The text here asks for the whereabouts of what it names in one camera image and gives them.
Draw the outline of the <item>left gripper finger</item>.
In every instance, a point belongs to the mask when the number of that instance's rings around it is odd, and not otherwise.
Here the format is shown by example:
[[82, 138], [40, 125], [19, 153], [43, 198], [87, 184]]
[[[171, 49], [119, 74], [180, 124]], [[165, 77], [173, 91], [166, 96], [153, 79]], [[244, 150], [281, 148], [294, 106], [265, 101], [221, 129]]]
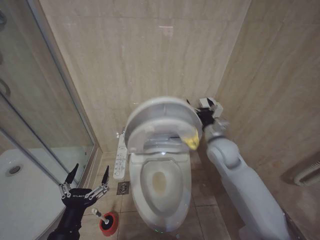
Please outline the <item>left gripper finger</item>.
[[109, 165], [107, 166], [105, 173], [103, 175], [101, 184], [97, 186], [95, 189], [91, 190], [89, 193], [85, 195], [85, 198], [88, 200], [92, 199], [99, 199], [101, 198], [106, 192], [109, 191], [108, 182], [109, 182]]
[[75, 165], [75, 167], [73, 168], [73, 170], [67, 175], [64, 183], [60, 183], [58, 185], [60, 194], [61, 194], [61, 198], [65, 199], [65, 198], [70, 198], [71, 197], [71, 184], [75, 179], [77, 170], [78, 170], [79, 164], [77, 163]]

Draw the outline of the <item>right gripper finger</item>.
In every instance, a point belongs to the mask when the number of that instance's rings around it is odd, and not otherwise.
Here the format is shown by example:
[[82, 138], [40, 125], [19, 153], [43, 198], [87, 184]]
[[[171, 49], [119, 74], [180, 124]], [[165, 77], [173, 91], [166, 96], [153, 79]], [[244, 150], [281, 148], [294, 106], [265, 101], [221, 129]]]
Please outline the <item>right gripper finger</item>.
[[213, 118], [219, 118], [223, 112], [223, 106], [212, 97], [199, 99], [200, 108], [202, 111], [208, 112]]
[[190, 101], [188, 99], [186, 99], [186, 102], [190, 105], [190, 107], [195, 111], [195, 112], [200, 112], [200, 109], [197, 107], [194, 107], [191, 105]]

